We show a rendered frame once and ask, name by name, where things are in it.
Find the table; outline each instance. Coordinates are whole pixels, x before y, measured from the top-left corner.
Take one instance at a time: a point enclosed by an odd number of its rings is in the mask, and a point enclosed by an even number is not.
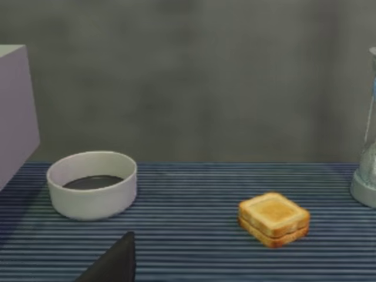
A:
[[[140,282],[376,281],[376,211],[355,202],[353,164],[141,163],[121,215],[76,222],[28,163],[0,192],[0,281],[70,282],[129,230]],[[281,249],[237,225],[240,201],[277,191],[311,212],[309,235]]]

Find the black triangular object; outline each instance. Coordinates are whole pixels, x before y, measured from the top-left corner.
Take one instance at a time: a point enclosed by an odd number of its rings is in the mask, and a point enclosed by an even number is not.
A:
[[[128,232],[75,282],[134,282],[135,274],[135,234]]]

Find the white bowl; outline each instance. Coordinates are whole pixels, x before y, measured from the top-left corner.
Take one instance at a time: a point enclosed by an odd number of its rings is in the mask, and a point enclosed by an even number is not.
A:
[[[90,176],[115,176],[123,180],[90,190],[65,188],[69,182]],[[54,163],[47,171],[53,208],[75,220],[99,220],[128,208],[137,194],[137,164],[130,157],[107,151],[85,152]]]

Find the bread slice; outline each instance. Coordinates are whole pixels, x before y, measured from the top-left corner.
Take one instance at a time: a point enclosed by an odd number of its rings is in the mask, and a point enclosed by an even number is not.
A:
[[[239,218],[266,237],[280,239],[309,226],[310,213],[281,194],[270,192],[241,202]]]
[[[304,237],[309,231],[309,226],[305,226],[302,229],[295,231],[294,233],[287,234],[280,238],[270,238],[265,236],[265,234],[261,233],[256,228],[249,225],[244,219],[238,218],[238,223],[242,228],[246,229],[257,240],[259,240],[261,243],[263,243],[265,246],[269,248],[278,248],[288,243],[291,243],[292,241]]]

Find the transparent bottle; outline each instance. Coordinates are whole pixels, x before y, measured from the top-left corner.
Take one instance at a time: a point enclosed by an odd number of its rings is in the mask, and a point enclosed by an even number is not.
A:
[[[376,208],[376,48],[371,48],[370,52],[374,72],[372,97],[359,168],[354,173],[350,191],[360,203]]]

